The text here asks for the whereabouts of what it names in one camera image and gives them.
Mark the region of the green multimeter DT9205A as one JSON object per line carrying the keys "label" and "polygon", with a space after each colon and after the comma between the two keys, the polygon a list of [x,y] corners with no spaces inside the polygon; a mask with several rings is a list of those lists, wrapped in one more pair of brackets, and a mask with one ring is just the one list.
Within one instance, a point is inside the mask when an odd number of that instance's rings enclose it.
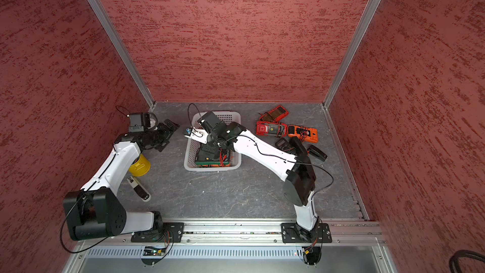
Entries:
{"label": "green multimeter DT9205A", "polygon": [[231,151],[222,149],[217,144],[202,144],[195,157],[195,165],[227,165],[231,161]]}

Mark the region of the white plastic perforated basket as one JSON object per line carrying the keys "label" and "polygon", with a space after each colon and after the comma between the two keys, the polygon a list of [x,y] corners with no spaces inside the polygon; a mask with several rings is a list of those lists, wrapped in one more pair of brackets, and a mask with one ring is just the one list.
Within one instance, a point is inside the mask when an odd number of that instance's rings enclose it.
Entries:
{"label": "white plastic perforated basket", "polygon": [[[203,130],[197,122],[206,112],[197,113],[191,119],[191,126],[186,129],[186,136],[192,128]],[[234,111],[215,111],[214,114],[226,125],[241,122],[241,115]],[[187,171],[210,172],[230,171],[241,166],[241,154],[231,150],[219,149],[217,145],[202,144],[192,138],[188,139],[184,168]]]}

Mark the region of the orange black multimeter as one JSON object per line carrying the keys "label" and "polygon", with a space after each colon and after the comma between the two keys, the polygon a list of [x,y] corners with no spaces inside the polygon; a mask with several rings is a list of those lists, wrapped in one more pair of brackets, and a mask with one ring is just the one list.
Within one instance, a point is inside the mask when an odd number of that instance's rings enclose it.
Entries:
{"label": "orange black multimeter", "polygon": [[196,168],[205,168],[205,169],[209,169],[209,168],[227,168],[227,167],[231,167],[230,164],[227,164],[227,165],[220,165],[220,164],[210,164],[210,165],[196,165]]}

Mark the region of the small black multimeter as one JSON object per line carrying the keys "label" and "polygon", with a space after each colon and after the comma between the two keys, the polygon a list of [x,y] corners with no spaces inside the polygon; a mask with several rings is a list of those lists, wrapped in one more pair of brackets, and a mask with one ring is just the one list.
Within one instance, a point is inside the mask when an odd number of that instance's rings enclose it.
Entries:
{"label": "small black multimeter", "polygon": [[289,140],[285,137],[282,137],[275,142],[275,147],[288,154],[298,154],[295,146],[295,137],[292,137]]}

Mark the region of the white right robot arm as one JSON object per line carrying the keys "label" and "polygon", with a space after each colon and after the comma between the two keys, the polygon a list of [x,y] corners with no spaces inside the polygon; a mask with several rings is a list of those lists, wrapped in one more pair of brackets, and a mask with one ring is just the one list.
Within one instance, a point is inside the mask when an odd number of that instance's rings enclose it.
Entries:
{"label": "white right robot arm", "polygon": [[201,128],[188,130],[186,137],[245,155],[271,170],[284,182],[284,197],[294,206],[297,226],[307,232],[314,230],[318,220],[313,203],[317,177],[298,139],[290,140],[297,151],[294,155],[271,146],[236,122],[224,123],[212,111],[205,113],[197,123]]}

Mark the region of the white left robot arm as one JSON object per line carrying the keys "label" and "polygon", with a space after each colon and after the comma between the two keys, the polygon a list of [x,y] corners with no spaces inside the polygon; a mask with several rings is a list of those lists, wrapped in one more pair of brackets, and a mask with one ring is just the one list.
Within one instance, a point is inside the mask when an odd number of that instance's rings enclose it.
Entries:
{"label": "white left robot arm", "polygon": [[131,234],[163,235],[160,212],[128,212],[117,198],[117,192],[132,164],[144,150],[159,152],[168,145],[179,125],[165,120],[154,128],[140,126],[121,134],[103,165],[78,191],[69,192],[63,200],[69,236],[74,241],[94,240]]}

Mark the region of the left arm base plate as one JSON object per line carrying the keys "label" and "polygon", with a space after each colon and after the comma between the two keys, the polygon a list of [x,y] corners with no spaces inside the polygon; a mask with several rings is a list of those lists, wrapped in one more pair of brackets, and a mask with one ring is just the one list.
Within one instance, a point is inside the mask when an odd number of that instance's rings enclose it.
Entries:
{"label": "left arm base plate", "polygon": [[132,243],[180,243],[185,224],[183,222],[164,222],[161,229],[136,232],[131,236]]}

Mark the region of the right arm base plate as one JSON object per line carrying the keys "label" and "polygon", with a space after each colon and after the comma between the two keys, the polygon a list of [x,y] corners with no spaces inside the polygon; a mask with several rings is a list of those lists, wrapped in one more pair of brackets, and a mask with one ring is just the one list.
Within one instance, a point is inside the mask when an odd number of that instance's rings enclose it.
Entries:
{"label": "right arm base plate", "polygon": [[280,228],[284,243],[331,243],[333,241],[327,223],[317,222],[311,231],[290,222],[282,223]]}

